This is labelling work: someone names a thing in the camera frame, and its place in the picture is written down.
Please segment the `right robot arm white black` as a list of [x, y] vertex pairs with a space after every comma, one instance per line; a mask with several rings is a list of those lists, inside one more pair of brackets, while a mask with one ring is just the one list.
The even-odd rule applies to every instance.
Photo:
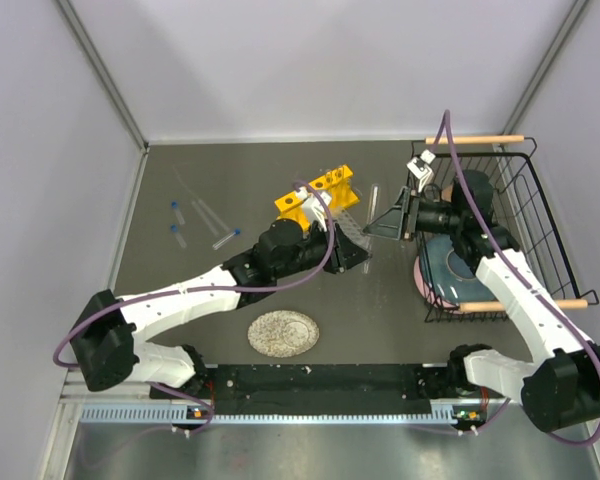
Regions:
[[493, 218], [494, 188], [480, 171], [464, 170], [448, 201], [403, 188], [366, 234], [402, 240], [415, 233], [449, 237], [455, 254], [500, 302], [532, 359], [523, 362], [483, 346], [457, 350], [449, 388], [467, 396], [480, 386], [520, 404], [531, 422], [551, 433], [595, 420], [600, 427], [600, 345], [577, 328], [529, 267], [510, 231]]

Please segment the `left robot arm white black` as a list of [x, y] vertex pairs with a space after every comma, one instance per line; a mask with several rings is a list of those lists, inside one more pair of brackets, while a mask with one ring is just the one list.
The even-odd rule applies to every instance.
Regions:
[[165, 347], [158, 335], [190, 321], [257, 303], [279, 290], [279, 280], [321, 271], [339, 274], [369, 257], [338, 223], [304, 231], [277, 220], [248, 250], [208, 272], [148, 294], [95, 293], [75, 323], [69, 344], [85, 384], [101, 392], [125, 381], [161, 383], [185, 396], [206, 387], [207, 370], [190, 345]]

